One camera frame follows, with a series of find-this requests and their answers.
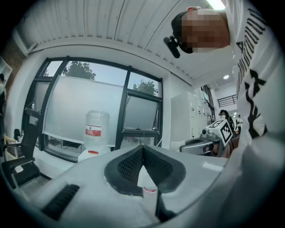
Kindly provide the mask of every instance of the sky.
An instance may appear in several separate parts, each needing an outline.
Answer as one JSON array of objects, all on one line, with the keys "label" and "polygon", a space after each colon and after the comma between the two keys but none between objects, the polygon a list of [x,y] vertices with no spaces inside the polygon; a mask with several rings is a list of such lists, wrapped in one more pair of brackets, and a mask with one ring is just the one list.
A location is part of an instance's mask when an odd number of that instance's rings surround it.
[{"label": "sky", "polygon": [[[62,61],[53,61],[50,63],[48,66],[48,71],[49,75],[53,76],[58,69],[59,65],[62,63]],[[113,85],[119,85],[119,86],[124,86],[125,79],[126,79],[126,70],[107,66],[107,65],[102,65],[102,64],[96,64],[96,63],[90,63],[90,69],[93,71],[93,73],[96,74],[95,80],[100,81],[100,82],[105,82]],[[133,85],[140,84],[141,80],[144,81],[153,81],[149,78],[146,78],[142,75],[136,74],[136,73],[131,73],[130,74],[130,79],[129,79],[129,85],[128,88],[132,89]],[[155,89],[158,89],[158,82],[153,81],[155,84]]]}]

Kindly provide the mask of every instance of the office chair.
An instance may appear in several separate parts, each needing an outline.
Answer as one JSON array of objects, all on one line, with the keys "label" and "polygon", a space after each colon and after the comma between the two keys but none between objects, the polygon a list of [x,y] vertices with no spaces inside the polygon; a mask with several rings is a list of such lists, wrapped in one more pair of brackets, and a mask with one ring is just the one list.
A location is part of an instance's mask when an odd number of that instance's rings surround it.
[{"label": "office chair", "polygon": [[[6,148],[20,146],[21,151],[24,154],[23,158],[5,161],[2,163],[3,172],[13,189],[18,188],[40,176],[40,170],[35,165],[35,159],[33,158],[38,135],[38,128],[33,124],[29,124],[21,143],[7,144],[3,146],[2,150],[4,153]],[[15,168],[19,166],[21,166],[23,170],[17,172]]]}]

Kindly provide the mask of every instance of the ceiling light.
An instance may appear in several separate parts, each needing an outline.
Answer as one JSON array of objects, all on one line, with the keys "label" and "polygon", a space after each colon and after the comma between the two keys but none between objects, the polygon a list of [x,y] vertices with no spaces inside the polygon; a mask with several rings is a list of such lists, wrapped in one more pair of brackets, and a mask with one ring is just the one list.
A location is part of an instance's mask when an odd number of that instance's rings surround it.
[{"label": "ceiling light", "polygon": [[213,7],[214,10],[221,10],[226,8],[221,0],[207,0],[207,2]]}]

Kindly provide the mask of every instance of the brick wall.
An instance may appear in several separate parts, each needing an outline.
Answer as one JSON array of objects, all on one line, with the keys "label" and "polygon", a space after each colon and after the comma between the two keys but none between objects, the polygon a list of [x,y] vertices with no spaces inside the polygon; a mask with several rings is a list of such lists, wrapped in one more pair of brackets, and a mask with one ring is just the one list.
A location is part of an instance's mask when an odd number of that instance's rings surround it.
[{"label": "brick wall", "polygon": [[8,97],[11,86],[14,82],[14,79],[20,67],[22,66],[24,60],[26,59],[26,56],[20,51],[20,49],[18,48],[18,46],[16,45],[13,39],[8,40],[0,56],[13,69],[6,83],[6,91],[7,91],[7,97]]}]

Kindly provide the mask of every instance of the railing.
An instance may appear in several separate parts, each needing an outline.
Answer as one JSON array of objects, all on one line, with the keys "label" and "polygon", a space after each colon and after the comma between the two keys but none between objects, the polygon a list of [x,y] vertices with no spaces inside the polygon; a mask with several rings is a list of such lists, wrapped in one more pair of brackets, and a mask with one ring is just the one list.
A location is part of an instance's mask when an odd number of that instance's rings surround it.
[{"label": "railing", "polygon": [[217,101],[219,103],[219,107],[234,105],[234,104],[236,104],[236,94],[232,95],[232,96],[225,97],[225,98],[218,99]]}]

